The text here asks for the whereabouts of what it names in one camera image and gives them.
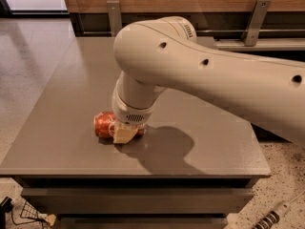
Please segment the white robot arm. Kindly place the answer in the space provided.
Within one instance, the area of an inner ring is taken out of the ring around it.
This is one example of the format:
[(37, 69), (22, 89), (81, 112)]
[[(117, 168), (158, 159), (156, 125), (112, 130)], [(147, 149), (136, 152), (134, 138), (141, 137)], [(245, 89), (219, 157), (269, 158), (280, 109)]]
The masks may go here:
[(178, 16), (134, 22), (116, 35), (122, 70), (112, 109), (122, 123), (148, 121), (166, 89), (194, 95), (297, 145), (305, 144), (305, 65), (197, 43)]

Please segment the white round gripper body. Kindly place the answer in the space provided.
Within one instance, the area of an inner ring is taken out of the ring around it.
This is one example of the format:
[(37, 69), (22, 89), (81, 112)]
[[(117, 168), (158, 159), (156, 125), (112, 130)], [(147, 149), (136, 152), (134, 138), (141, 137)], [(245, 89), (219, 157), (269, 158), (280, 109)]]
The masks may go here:
[(141, 125), (146, 123), (153, 113), (155, 105), (146, 109), (135, 109), (128, 106), (118, 95), (112, 96), (112, 111), (115, 117), (122, 123)]

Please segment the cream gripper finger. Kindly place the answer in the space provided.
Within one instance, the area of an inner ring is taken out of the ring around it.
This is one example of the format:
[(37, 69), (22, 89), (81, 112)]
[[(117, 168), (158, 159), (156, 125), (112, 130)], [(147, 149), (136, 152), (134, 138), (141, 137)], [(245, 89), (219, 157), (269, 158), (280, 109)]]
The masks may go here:
[(137, 132), (137, 126), (116, 121), (114, 124), (113, 142), (115, 144), (126, 144), (135, 137)]

